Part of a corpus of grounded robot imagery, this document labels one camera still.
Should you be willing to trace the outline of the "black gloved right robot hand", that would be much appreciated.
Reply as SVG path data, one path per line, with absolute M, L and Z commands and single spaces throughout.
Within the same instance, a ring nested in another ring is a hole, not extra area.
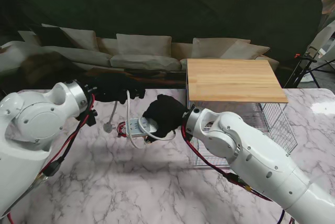
M 186 106 L 172 96 L 160 94 L 143 113 L 146 119 L 152 119 L 157 123 L 157 131 L 152 135 L 165 138 L 169 132 L 182 125 L 183 116 L 188 112 Z

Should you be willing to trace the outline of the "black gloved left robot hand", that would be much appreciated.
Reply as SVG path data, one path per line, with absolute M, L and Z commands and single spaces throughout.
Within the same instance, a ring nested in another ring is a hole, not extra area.
M 144 98 L 146 90 L 140 82 L 121 73 L 103 73 L 90 77 L 87 81 L 89 88 L 95 87 L 95 99 L 99 102 L 115 102 L 124 104 L 127 100 L 127 91 L 130 98 Z

